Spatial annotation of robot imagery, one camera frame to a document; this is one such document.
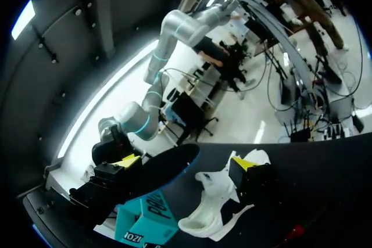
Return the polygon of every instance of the desk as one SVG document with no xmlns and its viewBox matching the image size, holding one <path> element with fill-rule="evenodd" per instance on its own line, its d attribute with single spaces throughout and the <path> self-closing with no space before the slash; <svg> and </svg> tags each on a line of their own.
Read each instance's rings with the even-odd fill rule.
<svg viewBox="0 0 372 248">
<path fill-rule="evenodd" d="M 213 67 L 210 66 L 205 72 L 201 79 L 196 80 L 192 83 L 192 88 L 186 89 L 184 92 L 191 97 L 198 107 L 202 107 L 204 103 L 208 103 L 211 107 L 215 108 L 216 104 L 209 99 L 209 95 L 212 92 L 213 88 L 217 85 L 217 82 L 220 78 L 220 73 Z M 174 144 L 178 145 L 166 132 L 167 125 L 170 124 L 170 121 L 166 121 L 165 124 L 159 129 L 158 135 L 164 132 L 165 136 Z"/>
<path fill-rule="evenodd" d="M 281 179 L 296 185 L 311 203 L 332 200 L 337 206 L 320 221 L 316 228 L 304 235 L 307 242 L 293 247 L 346 247 L 366 238 L 372 214 L 369 192 L 372 185 L 371 135 L 354 136 L 328 142 L 233 145 L 198 143 L 201 155 L 189 170 L 166 186 L 163 193 L 176 219 L 190 215 L 201 200 L 201 184 L 195 180 L 199 171 L 220 171 L 232 150 L 241 156 L 254 149 L 263 149 Z M 275 220 L 257 208 L 248 210 L 230 233 L 219 242 L 195 238 L 178 232 L 166 247 L 273 248 L 276 244 Z"/>
</svg>

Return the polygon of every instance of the red object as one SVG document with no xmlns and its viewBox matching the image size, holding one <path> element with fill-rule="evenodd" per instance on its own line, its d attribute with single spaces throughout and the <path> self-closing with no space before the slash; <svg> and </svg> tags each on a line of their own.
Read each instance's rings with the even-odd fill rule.
<svg viewBox="0 0 372 248">
<path fill-rule="evenodd" d="M 285 240 L 290 240 L 297 236 L 303 235 L 305 233 L 305 229 L 301 225 L 295 225 L 293 230 L 287 235 Z"/>
</svg>

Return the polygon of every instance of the white floor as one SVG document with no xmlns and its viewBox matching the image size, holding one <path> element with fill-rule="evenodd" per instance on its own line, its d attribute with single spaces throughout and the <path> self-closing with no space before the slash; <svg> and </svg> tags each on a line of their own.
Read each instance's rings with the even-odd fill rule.
<svg viewBox="0 0 372 248">
<path fill-rule="evenodd" d="M 344 72 L 344 79 L 347 86 L 353 91 L 360 77 L 361 51 L 356 24 L 352 16 L 343 17 L 338 10 L 334 10 L 332 20 L 343 37 L 345 43 L 350 47 L 349 52 L 336 50 L 331 39 L 325 33 L 323 40 L 330 50 L 329 60 L 338 62 L 339 68 Z M 359 108 L 366 108 L 372 103 L 371 80 L 372 80 L 372 61 L 367 56 L 367 48 L 364 38 L 362 40 L 363 54 L 363 75 L 359 89 L 354 94 L 355 104 Z M 303 57 L 315 63 L 315 50 L 312 42 L 305 30 L 295 34 L 292 38 L 298 41 L 298 48 Z M 283 54 L 278 46 L 274 48 L 276 58 L 283 63 Z M 248 70 L 247 78 L 261 77 L 264 70 L 265 57 L 260 54 L 248 61 L 244 68 Z M 274 116 L 274 109 L 267 100 L 267 80 L 266 71 L 262 83 L 253 91 L 246 93 L 244 100 L 239 100 L 233 92 L 226 92 L 221 103 L 218 105 L 214 116 L 218 117 L 218 123 L 209 124 L 208 128 L 214 133 L 209 136 L 204 133 L 199 138 L 200 142 L 213 143 L 277 143 L 282 135 L 282 126 Z M 273 70 L 269 83 L 270 99 L 276 105 L 278 75 Z M 372 131 L 372 109 L 369 107 L 364 111 L 357 110 L 358 115 L 363 115 L 365 123 L 363 133 Z"/>
</svg>

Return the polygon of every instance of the office chair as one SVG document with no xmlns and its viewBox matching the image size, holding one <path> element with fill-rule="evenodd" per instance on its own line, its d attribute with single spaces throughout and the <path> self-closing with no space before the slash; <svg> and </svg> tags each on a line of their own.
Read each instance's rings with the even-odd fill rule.
<svg viewBox="0 0 372 248">
<path fill-rule="evenodd" d="M 193 131 L 196 132 L 196 142 L 203 131 L 206 131 L 210 136 L 213 136 L 212 132 L 210 132 L 206 126 L 213 120 L 218 122 L 219 119 L 217 117 L 206 119 L 204 111 L 198 107 L 198 105 L 196 105 L 191 97 L 185 92 L 183 92 L 173 103 L 172 110 L 180 119 L 182 119 L 183 122 L 186 123 L 185 129 L 188 131 L 188 133 L 183 133 L 178 141 L 182 142 Z"/>
</svg>

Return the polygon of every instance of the power strip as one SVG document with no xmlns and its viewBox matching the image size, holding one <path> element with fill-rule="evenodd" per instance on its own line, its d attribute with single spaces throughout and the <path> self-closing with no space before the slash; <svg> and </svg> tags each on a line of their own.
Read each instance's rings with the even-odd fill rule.
<svg viewBox="0 0 372 248">
<path fill-rule="evenodd" d="M 333 139 L 344 139 L 350 137 L 350 129 L 344 128 L 342 124 L 331 124 L 324 131 L 323 140 L 330 141 Z"/>
</svg>

